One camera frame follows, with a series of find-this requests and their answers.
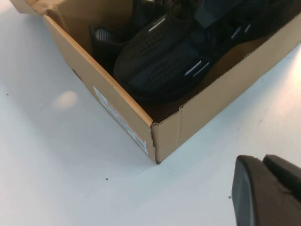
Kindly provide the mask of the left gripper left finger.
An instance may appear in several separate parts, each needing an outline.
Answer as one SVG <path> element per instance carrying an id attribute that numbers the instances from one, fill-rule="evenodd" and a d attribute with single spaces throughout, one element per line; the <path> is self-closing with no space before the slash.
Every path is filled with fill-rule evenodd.
<path id="1" fill-rule="evenodd" d="M 238 226 L 299 226 L 301 201 L 284 187 L 262 160 L 236 158 L 232 202 Z"/>

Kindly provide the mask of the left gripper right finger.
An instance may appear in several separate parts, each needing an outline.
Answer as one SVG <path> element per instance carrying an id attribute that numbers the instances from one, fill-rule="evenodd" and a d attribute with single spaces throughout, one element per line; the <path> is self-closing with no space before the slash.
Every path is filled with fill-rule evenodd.
<path id="1" fill-rule="evenodd" d="M 266 155 L 262 162 L 278 181 L 286 187 L 297 200 L 301 200 L 301 169 L 276 155 Z"/>

